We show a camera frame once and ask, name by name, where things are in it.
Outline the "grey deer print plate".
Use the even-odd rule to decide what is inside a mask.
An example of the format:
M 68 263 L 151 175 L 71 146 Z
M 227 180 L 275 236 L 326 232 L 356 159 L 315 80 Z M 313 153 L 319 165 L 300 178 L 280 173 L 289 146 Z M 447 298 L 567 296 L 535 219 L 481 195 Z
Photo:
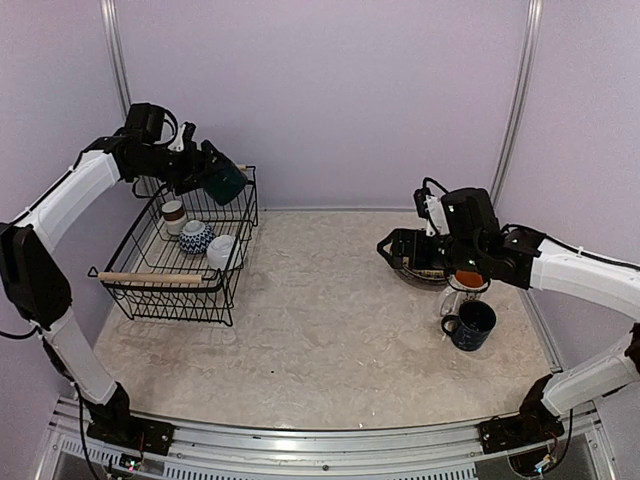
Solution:
M 443 278 L 430 279 L 422 277 L 418 271 L 419 270 L 411 269 L 404 265 L 401 269 L 395 270 L 394 273 L 405 283 L 416 288 L 440 288 L 446 284 L 445 276 Z

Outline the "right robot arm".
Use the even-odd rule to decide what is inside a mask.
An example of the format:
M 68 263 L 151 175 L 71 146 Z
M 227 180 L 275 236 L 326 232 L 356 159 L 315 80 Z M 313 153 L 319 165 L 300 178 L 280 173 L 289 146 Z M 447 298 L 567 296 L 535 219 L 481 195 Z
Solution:
M 563 243 L 530 227 L 474 229 L 431 235 L 397 228 L 377 245 L 389 266 L 473 272 L 485 280 L 527 290 L 540 307 L 550 299 L 580 328 L 569 368 L 537 381 L 511 426 L 523 444 L 535 442 L 551 421 L 591 400 L 639 381 L 639 268 Z

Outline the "woven bamboo plate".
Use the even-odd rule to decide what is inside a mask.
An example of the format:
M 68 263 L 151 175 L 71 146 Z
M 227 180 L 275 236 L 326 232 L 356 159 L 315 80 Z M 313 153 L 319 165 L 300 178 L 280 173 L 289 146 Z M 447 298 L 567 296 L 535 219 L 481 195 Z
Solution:
M 445 276 L 443 270 L 425 269 L 425 270 L 419 270 L 418 273 L 422 277 L 430 278 L 430 279 L 438 279 L 438 278 L 443 278 Z

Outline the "blue patterned white bowl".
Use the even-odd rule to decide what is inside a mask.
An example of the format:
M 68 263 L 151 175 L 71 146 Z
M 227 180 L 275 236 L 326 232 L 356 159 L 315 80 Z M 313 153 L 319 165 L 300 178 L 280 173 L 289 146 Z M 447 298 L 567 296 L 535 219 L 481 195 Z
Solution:
M 203 254 L 214 238 L 214 231 L 209 224 L 200 220 L 190 220 L 179 234 L 179 246 L 186 254 Z

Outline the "white floral print mug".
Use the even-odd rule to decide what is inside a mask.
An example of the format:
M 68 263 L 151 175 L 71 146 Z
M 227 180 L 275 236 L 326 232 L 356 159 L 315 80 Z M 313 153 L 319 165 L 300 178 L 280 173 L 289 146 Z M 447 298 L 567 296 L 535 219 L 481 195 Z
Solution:
M 475 272 L 458 270 L 447 278 L 447 286 L 440 293 L 436 312 L 440 317 L 457 315 L 460 306 L 468 301 L 479 300 L 488 290 L 490 281 Z

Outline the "navy blue ceramic mug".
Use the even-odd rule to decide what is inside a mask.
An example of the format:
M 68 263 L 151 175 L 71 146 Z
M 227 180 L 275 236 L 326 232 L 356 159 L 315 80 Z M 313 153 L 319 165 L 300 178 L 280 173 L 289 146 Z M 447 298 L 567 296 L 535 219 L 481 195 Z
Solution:
M 442 318 L 441 329 L 459 350 L 479 350 L 497 323 L 494 309 L 480 300 L 464 302 L 458 313 Z

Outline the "dark green ceramic mug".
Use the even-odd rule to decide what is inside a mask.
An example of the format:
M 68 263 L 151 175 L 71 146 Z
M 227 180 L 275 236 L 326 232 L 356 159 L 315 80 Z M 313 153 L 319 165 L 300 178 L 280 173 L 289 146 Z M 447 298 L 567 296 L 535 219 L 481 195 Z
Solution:
M 236 199 L 248 183 L 245 173 L 233 162 L 220 165 L 201 181 L 204 192 L 218 205 L 225 206 Z

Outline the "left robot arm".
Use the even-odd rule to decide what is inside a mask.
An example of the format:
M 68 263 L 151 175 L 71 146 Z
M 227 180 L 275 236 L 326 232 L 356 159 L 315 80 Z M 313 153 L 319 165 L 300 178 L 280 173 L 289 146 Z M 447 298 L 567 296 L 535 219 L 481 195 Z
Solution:
M 100 137 L 34 204 L 1 226 L 1 281 L 7 298 L 35 326 L 55 368 L 87 402 L 94 424 L 121 445 L 139 436 L 139 421 L 130 413 L 128 394 L 81 331 L 71 285 L 53 253 L 103 193 L 139 177 L 156 178 L 179 194 L 203 189 L 220 205 L 236 198 L 247 182 L 208 140 L 176 148 L 131 135 Z

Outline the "brown striped ceramic cup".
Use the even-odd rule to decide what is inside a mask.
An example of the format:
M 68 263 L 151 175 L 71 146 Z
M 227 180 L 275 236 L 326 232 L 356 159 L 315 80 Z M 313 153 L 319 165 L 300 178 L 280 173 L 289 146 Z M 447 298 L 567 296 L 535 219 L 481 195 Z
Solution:
M 161 213 L 167 232 L 172 236 L 179 236 L 188 221 L 183 203 L 180 200 L 170 200 L 161 206 Z

